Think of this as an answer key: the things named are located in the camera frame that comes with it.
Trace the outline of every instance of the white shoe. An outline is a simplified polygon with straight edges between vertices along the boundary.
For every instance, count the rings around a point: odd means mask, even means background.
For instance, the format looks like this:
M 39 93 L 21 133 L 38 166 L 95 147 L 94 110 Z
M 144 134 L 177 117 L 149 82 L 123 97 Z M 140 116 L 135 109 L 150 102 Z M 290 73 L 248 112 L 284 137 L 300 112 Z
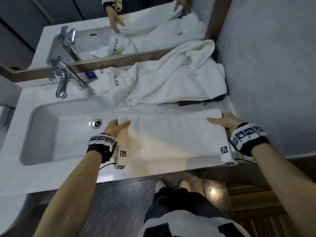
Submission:
M 190 183 L 186 180 L 186 179 L 181 179 L 179 181 L 179 188 L 185 188 L 187 189 L 189 192 L 191 192 L 191 185 Z
M 162 187 L 167 187 L 166 183 L 160 179 L 156 182 L 156 185 L 155 185 L 155 192 L 158 193 L 158 191 L 162 188 Z

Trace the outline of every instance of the hand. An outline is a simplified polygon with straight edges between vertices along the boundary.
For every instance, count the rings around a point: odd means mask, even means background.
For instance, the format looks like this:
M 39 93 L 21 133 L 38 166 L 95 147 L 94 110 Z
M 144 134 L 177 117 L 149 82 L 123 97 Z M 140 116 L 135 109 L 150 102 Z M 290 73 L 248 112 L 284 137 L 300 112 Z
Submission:
M 173 9 L 174 12 L 178 9 L 179 5 L 181 5 L 183 7 L 182 14 L 184 16 L 188 15 L 190 13 L 190 7 L 188 5 L 188 0 L 176 0 L 176 5 L 174 6 L 174 9 Z
M 118 16 L 118 14 L 116 13 L 116 11 L 114 10 L 113 7 L 106 6 L 105 10 L 106 10 L 107 15 L 109 17 L 110 25 L 111 25 L 112 29 L 115 31 L 116 34 L 119 34 L 120 32 L 117 28 L 116 22 L 118 22 L 122 26 L 125 26 L 124 22 L 121 21 L 120 17 Z
M 225 128 L 228 128 L 231 132 L 243 123 L 240 119 L 235 117 L 232 113 L 223 113 L 223 118 L 207 118 L 207 121 L 212 124 L 219 124 Z
M 131 121 L 126 121 L 118 125 L 118 121 L 118 119 L 110 121 L 108 126 L 103 131 L 103 133 L 107 133 L 116 138 L 116 136 L 121 132 L 121 130 L 128 127 L 131 123 Z

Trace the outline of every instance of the brown mirror frame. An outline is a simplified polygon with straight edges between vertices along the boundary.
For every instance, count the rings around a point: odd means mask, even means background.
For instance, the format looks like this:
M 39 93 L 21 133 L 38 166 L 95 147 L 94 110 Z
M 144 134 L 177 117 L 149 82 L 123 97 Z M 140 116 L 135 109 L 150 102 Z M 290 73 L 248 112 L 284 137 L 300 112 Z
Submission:
M 227 12 L 229 10 L 232 0 L 215 0 L 212 9 L 210 21 L 206 31 L 206 39 L 212 39 L 215 42 L 218 39 L 219 33 L 222 29 L 223 23 L 225 21 Z M 104 69 L 107 67 L 123 67 L 134 65 L 136 62 L 148 61 L 148 60 L 158 60 L 163 55 L 167 54 L 172 49 L 158 50 L 154 52 L 146 52 L 138 55 L 125 55 L 119 56 L 111 59 L 95 60 L 89 62 L 81 62 L 71 64 L 70 67 L 76 73 L 82 73 L 87 71 L 95 71 L 97 69 Z M 7 68 L 0 64 L 0 75 L 9 79 L 12 82 L 21 82 L 34 79 L 47 78 L 51 68 L 41 68 L 41 69 L 31 69 L 24 71 L 14 71 L 11 72 Z

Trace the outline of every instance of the floor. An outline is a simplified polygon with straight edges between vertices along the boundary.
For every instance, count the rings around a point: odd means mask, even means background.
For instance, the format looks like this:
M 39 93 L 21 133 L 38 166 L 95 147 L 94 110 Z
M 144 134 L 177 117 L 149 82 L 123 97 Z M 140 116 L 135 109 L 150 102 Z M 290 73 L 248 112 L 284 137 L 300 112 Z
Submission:
M 232 214 L 232 208 L 225 183 L 202 180 L 198 171 L 181 171 L 143 178 L 106 182 L 96 185 L 86 223 L 80 237 L 94 236 L 136 236 L 143 225 L 144 216 L 152 204 L 157 179 L 166 181 L 169 187 L 176 188 L 180 179 L 191 183 L 192 191 L 205 196 L 227 215 Z M 36 229 L 49 199 L 42 201 L 27 219 L 17 227 L 7 232 L 5 237 L 31 237 Z

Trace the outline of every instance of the faucet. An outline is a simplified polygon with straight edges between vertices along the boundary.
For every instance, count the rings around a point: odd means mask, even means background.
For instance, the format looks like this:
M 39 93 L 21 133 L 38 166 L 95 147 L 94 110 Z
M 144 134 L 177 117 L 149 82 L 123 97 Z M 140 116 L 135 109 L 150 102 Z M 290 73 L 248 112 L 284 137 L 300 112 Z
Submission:
M 48 77 L 50 81 L 55 81 L 60 75 L 59 84 L 56 91 L 56 97 L 65 99 L 67 98 L 67 85 L 71 81 L 75 84 L 78 90 L 82 91 L 88 87 L 77 74 L 73 71 L 71 67 L 62 59 L 60 56 L 51 59 L 52 71 Z
M 68 26 L 63 26 L 60 29 L 60 34 L 57 37 L 57 41 L 61 45 L 61 47 L 65 51 L 67 51 L 67 53 L 72 57 L 74 61 L 80 61 L 81 58 L 74 48 L 77 30 L 75 28 L 72 28 L 69 33 L 67 33 L 67 30 Z

